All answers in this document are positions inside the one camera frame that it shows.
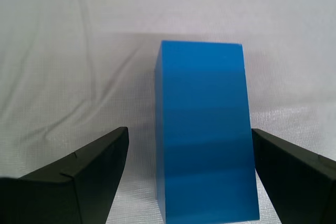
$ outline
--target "blue block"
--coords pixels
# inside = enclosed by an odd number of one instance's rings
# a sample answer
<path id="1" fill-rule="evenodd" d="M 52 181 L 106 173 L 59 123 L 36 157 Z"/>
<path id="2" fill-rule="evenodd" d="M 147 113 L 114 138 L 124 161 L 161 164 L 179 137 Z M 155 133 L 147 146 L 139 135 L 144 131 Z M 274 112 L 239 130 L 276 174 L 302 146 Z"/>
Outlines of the blue block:
<path id="1" fill-rule="evenodd" d="M 165 223 L 259 219 L 242 46 L 163 41 L 155 96 Z"/>

